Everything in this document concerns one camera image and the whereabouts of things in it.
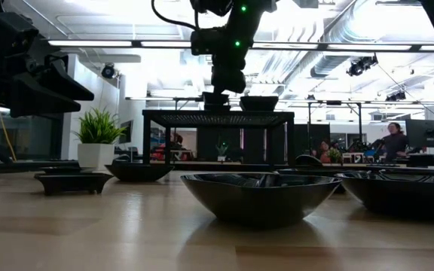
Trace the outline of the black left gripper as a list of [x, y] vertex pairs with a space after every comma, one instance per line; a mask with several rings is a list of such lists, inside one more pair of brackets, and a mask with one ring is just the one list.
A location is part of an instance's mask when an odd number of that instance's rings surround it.
[[[57, 47], [42, 40], [24, 53], [0, 53], [0, 102], [10, 103], [10, 115], [79, 111], [81, 105], [74, 100], [93, 101], [94, 94], [68, 75], [68, 60], [68, 56], [58, 56]], [[50, 84], [62, 95], [50, 90]]]

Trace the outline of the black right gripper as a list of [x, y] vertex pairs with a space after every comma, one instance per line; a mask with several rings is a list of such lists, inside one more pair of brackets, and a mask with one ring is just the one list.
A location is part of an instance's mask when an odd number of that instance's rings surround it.
[[212, 52], [213, 93], [223, 94], [228, 90], [240, 92], [237, 82], [245, 81], [243, 68], [246, 65], [246, 43], [240, 39], [224, 39]]

